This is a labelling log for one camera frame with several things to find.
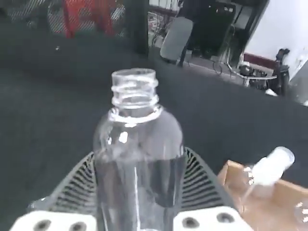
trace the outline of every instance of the clear plastic bottle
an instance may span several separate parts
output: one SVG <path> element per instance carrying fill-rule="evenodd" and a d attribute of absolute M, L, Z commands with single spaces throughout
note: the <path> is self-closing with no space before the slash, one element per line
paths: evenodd
<path fill-rule="evenodd" d="M 158 105 L 150 69 L 112 74 L 114 107 L 94 136 L 99 206 L 109 231 L 170 231 L 185 170 L 182 131 Z"/>

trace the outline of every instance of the black fabric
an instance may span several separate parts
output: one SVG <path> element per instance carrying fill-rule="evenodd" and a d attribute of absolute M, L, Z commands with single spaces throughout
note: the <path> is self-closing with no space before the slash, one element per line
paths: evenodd
<path fill-rule="evenodd" d="M 308 109 L 164 63 L 104 37 L 65 39 L 0 24 L 0 230 L 48 195 L 92 147 L 111 107 L 111 72 L 157 71 L 160 102 L 185 145 L 218 173 L 254 163 L 279 145 L 295 153 L 284 179 L 308 186 Z"/>

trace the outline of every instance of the white plastic part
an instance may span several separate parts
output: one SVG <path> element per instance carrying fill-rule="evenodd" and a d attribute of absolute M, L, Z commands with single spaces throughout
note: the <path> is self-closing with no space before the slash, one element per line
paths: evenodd
<path fill-rule="evenodd" d="M 253 231 L 230 207 L 214 207 L 179 213 L 173 220 L 173 231 Z"/>
<path fill-rule="evenodd" d="M 96 231 L 91 215 L 35 211 L 16 220 L 10 231 Z"/>
<path fill-rule="evenodd" d="M 277 147 L 267 157 L 262 158 L 252 169 L 254 184 L 274 185 L 293 163 L 294 154 L 285 147 Z"/>
<path fill-rule="evenodd" d="M 271 95 L 271 96 L 278 96 L 272 89 L 267 89 L 267 90 L 265 91 L 265 93 L 266 93 L 267 95 Z"/>

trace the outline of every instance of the white wall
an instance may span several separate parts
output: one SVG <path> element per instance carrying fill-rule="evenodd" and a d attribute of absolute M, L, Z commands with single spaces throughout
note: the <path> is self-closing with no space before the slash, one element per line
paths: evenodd
<path fill-rule="evenodd" d="M 285 64 L 292 78 L 308 59 L 308 0 L 269 1 L 245 53 L 275 60 L 280 48 L 290 49 Z"/>

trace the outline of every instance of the screw hole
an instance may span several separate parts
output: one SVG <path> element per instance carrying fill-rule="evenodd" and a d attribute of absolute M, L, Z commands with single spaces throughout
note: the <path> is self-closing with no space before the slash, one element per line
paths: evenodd
<path fill-rule="evenodd" d="M 232 223 L 234 222 L 234 217 L 231 216 L 230 214 L 228 213 L 219 213 L 217 215 L 217 220 L 220 222 L 220 223 Z"/>
<path fill-rule="evenodd" d="M 83 222 L 77 222 L 71 226 L 69 231 L 86 231 L 87 225 Z"/>
<path fill-rule="evenodd" d="M 50 220 L 41 220 L 34 226 L 34 231 L 46 231 L 51 224 Z"/>
<path fill-rule="evenodd" d="M 200 226 L 199 222 L 195 218 L 185 218 L 182 221 L 183 227 L 194 229 Z"/>

